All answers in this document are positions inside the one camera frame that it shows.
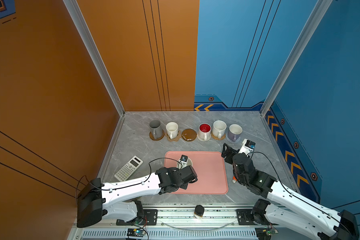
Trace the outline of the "white mug blue handle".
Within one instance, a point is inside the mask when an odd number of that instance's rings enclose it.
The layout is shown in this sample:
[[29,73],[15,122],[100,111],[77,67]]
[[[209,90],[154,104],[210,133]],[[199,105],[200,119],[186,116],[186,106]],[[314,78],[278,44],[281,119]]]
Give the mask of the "white mug blue handle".
[[192,166],[192,165],[193,165],[192,160],[188,158],[188,165],[187,165],[187,166]]

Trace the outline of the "cork paw-shaped coaster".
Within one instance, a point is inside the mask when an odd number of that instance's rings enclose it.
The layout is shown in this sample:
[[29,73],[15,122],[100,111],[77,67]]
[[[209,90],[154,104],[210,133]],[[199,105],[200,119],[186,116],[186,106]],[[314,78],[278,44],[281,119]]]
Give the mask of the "cork paw-shaped coaster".
[[175,138],[171,139],[167,132],[165,132],[165,137],[169,142],[178,142],[179,139],[182,137],[182,131],[178,130],[178,134]]

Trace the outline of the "grey-blue knitted round coaster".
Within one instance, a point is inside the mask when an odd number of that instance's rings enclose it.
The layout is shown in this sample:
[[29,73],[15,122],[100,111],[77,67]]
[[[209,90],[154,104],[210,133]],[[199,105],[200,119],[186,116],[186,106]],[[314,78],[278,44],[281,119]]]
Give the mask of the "grey-blue knitted round coaster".
[[236,143],[239,143],[240,140],[241,140],[241,137],[238,137],[235,141],[234,140],[231,140],[230,138],[226,138],[230,143],[233,143],[233,144],[236,144]]

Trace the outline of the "plain brown round coaster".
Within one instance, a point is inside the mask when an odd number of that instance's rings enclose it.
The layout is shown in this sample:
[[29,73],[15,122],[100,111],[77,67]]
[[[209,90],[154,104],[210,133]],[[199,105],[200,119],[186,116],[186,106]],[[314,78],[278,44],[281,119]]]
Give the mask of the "plain brown round coaster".
[[162,135],[158,138],[155,138],[152,132],[149,132],[149,137],[152,141],[159,141],[165,136],[165,131],[162,131]]

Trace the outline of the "brown coaster with scratches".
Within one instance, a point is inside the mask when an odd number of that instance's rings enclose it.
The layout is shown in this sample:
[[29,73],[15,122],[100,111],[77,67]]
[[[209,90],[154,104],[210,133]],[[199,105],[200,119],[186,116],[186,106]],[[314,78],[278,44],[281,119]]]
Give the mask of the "brown coaster with scratches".
[[182,131],[182,139],[186,142],[192,142],[197,138],[197,133],[193,129],[185,129]]

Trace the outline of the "grey mug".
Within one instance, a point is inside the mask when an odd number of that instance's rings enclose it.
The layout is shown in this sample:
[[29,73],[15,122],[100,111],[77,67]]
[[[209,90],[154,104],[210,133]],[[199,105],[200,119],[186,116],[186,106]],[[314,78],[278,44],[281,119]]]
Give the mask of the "grey mug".
[[155,138],[158,138],[162,135],[162,126],[159,120],[153,120],[149,124],[152,134]]

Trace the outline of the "purple mug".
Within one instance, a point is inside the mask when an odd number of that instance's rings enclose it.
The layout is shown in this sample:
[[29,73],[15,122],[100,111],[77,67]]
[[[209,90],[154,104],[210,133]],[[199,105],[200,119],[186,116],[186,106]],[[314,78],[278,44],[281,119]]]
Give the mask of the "purple mug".
[[243,129],[240,125],[232,124],[229,126],[228,136],[231,140],[236,140],[238,137],[241,137]]

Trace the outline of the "red mug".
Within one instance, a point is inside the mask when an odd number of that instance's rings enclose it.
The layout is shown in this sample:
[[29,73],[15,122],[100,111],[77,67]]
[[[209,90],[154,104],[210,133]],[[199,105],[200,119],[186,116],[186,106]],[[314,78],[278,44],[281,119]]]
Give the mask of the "red mug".
[[201,133],[210,133],[211,134],[212,127],[209,124],[203,123],[199,126],[198,134]]

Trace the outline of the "white embroidered round coaster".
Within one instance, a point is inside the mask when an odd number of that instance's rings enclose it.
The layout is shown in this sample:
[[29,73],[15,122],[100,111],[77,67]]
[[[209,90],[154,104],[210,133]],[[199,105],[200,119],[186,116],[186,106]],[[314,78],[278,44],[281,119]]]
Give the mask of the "white embroidered round coaster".
[[201,133],[201,134],[197,135],[197,138],[202,142],[206,142],[206,141],[210,140],[211,134],[210,133]]

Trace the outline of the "woven rattan round coaster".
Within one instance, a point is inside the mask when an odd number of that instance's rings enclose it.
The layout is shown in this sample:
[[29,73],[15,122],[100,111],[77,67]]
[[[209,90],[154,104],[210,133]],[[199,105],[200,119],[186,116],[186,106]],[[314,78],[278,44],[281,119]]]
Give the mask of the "woven rattan round coaster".
[[214,140],[217,140],[217,141],[222,141],[226,138],[226,134],[223,134],[220,138],[215,136],[213,133],[211,133],[211,137],[214,139]]

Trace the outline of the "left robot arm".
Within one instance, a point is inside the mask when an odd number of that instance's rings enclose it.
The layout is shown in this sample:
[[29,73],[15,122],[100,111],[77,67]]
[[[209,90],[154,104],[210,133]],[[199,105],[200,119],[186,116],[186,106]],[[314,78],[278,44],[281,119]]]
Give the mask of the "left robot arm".
[[192,166],[182,169],[162,167],[145,177],[119,183],[93,179],[77,194],[77,227],[90,227],[102,219],[138,223],[144,217],[144,210],[135,198],[185,190],[188,184],[197,180]]

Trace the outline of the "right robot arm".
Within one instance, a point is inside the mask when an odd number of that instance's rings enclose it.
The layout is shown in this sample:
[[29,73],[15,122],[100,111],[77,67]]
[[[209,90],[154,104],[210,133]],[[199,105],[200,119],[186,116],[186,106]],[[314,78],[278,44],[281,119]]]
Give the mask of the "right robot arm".
[[261,198],[252,209],[260,224],[280,225],[312,240],[357,240],[360,237],[356,217],[349,211],[326,208],[286,187],[254,167],[249,155],[253,147],[235,150],[223,145],[222,158],[233,167],[236,181]]

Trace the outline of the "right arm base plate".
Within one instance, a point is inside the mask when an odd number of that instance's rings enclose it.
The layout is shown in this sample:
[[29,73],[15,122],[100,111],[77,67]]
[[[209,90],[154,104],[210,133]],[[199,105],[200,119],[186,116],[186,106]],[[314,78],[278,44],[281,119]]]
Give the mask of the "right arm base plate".
[[264,214],[252,213],[250,209],[237,209],[237,220],[240,226],[260,226],[260,225],[271,225],[271,223],[265,218]]

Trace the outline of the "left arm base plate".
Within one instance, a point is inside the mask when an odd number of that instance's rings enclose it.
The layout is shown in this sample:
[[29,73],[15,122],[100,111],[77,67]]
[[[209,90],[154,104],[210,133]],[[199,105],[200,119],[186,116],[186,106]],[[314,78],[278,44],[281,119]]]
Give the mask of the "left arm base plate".
[[129,222],[124,222],[122,220],[117,220],[117,226],[155,226],[157,224],[158,210],[156,209],[143,209],[143,213],[138,214],[138,216]]

